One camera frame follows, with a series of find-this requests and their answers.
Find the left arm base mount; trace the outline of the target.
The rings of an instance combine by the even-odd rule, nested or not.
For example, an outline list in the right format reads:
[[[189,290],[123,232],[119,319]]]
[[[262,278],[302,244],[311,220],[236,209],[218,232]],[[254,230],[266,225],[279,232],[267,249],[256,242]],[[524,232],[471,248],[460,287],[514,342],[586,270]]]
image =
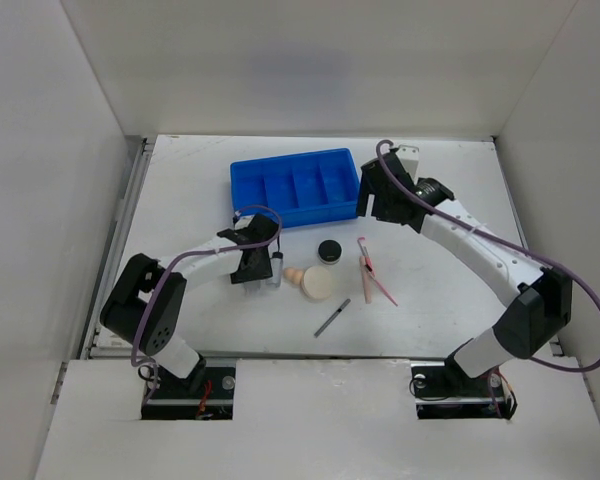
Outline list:
[[[208,359],[202,380],[194,391],[188,389],[183,379],[159,367],[156,390],[141,406],[141,419],[232,420],[236,365],[231,359]]]

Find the small bottle black cap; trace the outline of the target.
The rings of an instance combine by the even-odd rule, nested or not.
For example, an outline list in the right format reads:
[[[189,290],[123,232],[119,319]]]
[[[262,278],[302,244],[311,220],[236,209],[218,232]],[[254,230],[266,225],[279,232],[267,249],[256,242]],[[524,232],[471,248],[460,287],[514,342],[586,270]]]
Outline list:
[[[280,251],[276,251],[270,258],[272,276],[267,279],[266,283],[271,288],[279,288],[282,283],[284,255]]]

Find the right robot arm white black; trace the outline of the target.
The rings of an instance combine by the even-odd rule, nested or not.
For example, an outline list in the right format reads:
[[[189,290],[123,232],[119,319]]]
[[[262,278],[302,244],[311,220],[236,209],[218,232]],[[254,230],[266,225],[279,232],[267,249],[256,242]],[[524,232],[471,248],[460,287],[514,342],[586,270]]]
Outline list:
[[[437,243],[476,274],[505,308],[492,327],[446,358],[443,381],[450,391],[467,393],[493,368],[533,357],[569,322],[570,278],[485,239],[487,229],[450,189],[433,178],[412,180],[396,149],[365,163],[361,173],[358,215],[407,225]]]

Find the beige makeup sponge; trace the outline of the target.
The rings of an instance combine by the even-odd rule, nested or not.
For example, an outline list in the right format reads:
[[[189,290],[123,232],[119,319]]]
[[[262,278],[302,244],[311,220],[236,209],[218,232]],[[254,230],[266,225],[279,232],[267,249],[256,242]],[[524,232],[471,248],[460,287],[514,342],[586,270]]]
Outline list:
[[[284,269],[284,278],[293,285],[299,286],[304,277],[305,270],[294,267],[287,267]]]

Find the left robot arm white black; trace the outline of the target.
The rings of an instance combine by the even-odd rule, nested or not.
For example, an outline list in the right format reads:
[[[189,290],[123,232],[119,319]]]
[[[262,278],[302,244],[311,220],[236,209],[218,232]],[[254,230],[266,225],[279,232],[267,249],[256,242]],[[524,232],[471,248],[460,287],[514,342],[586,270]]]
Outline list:
[[[282,220],[255,206],[238,210],[233,226],[169,260],[139,253],[124,266],[101,309],[100,324],[132,346],[131,363],[149,369],[146,398],[169,384],[181,396],[203,387],[206,360],[175,333],[185,293],[217,278],[246,284],[272,277],[269,245],[279,241]]]

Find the clear small bottle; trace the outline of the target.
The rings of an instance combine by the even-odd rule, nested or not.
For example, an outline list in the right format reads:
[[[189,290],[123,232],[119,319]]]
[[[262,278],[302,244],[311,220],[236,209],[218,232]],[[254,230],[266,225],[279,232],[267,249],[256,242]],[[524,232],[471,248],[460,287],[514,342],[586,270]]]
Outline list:
[[[243,286],[245,294],[248,296],[260,296],[266,293],[266,282],[264,280],[246,282]]]

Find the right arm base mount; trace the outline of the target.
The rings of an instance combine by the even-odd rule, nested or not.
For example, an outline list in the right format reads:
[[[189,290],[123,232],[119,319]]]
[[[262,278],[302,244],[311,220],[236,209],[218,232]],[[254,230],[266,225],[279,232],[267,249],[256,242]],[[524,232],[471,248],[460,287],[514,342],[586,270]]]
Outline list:
[[[518,401],[498,368],[476,378],[444,362],[413,362],[409,391],[419,420],[511,420]]]

